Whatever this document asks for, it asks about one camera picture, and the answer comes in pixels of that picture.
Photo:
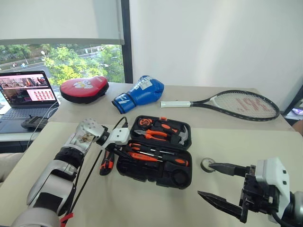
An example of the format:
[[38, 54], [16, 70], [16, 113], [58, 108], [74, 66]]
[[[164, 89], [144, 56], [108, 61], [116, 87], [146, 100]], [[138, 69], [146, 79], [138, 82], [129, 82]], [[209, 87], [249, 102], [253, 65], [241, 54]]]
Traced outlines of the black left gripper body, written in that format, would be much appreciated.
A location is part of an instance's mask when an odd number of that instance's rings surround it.
[[105, 147], [106, 151], [112, 152], [114, 154], [122, 154], [122, 146], [116, 143], [110, 143]]

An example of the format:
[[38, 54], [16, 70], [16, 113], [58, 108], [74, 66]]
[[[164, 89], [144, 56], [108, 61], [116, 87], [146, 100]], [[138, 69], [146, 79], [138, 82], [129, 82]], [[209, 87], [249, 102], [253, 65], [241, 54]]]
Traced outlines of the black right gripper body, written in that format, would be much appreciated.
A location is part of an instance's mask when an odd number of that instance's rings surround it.
[[239, 205], [242, 215], [248, 211], [271, 214], [279, 211], [279, 190], [274, 185], [258, 183], [255, 177], [256, 166], [251, 165], [245, 175]]

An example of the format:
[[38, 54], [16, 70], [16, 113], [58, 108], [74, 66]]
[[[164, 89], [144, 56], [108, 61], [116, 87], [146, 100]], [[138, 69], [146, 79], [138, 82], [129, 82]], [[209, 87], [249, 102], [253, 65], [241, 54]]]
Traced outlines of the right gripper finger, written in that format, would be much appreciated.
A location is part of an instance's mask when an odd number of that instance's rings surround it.
[[240, 222], [247, 222], [247, 210], [240, 206], [229, 203], [225, 198], [212, 193], [197, 191], [197, 193], [216, 209], [236, 217]]
[[211, 169], [218, 171], [222, 174], [230, 175], [230, 176], [241, 176], [245, 177], [246, 174], [249, 173], [248, 166], [239, 166], [230, 163], [213, 163], [208, 165]]

